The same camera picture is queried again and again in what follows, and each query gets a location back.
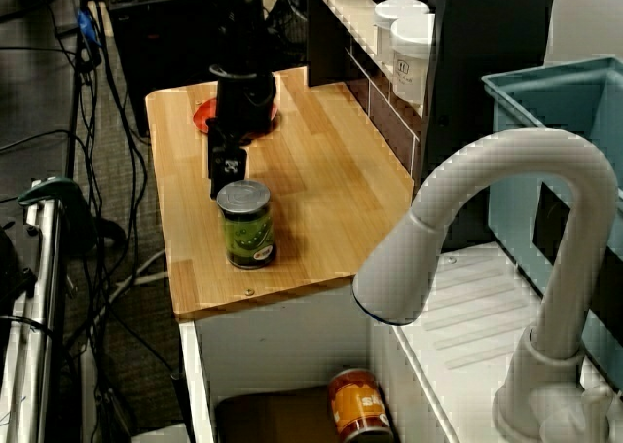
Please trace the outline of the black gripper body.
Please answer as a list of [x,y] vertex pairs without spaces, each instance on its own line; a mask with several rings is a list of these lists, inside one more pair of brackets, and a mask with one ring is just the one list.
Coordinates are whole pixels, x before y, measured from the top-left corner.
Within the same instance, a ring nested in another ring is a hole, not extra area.
[[258,135],[270,131],[276,82],[270,70],[234,73],[213,64],[217,79],[215,117],[208,119],[208,151],[248,146]]

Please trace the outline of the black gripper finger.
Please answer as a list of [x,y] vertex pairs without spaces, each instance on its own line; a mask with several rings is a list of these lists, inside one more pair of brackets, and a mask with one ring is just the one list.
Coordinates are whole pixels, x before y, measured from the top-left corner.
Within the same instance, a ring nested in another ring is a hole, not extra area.
[[208,148],[208,177],[210,197],[215,200],[218,193],[230,183],[245,178],[247,152],[237,146],[211,146]]

